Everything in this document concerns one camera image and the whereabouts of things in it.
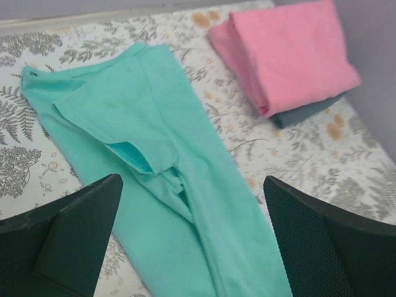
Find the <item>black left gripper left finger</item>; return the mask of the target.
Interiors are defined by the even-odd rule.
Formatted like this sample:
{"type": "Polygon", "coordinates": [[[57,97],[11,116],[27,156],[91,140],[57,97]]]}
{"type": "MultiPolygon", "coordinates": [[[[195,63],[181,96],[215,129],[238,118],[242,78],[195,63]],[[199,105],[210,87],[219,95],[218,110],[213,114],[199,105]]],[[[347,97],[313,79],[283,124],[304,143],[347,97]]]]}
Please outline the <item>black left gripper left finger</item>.
{"type": "Polygon", "coordinates": [[[1,220],[1,296],[93,296],[122,189],[110,174],[1,220]]]}

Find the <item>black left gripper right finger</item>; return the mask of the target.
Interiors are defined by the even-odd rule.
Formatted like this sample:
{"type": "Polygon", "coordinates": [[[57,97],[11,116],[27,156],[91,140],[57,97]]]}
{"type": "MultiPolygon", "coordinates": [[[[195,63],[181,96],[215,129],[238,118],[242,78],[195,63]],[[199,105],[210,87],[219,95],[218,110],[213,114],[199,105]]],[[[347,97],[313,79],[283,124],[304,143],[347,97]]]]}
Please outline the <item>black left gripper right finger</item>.
{"type": "Polygon", "coordinates": [[[293,296],[395,296],[395,226],[274,176],[263,190],[293,296]]]}

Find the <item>teal t shirt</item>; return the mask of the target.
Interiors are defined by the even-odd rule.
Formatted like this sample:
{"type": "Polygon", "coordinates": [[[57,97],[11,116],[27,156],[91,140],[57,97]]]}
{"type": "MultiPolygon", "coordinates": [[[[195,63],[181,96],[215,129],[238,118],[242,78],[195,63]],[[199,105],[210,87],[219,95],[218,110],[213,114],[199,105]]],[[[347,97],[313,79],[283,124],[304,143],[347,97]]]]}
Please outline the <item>teal t shirt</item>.
{"type": "Polygon", "coordinates": [[[123,179],[113,232],[152,296],[290,296],[275,235],[166,45],[21,91],[83,184],[123,179]]]}

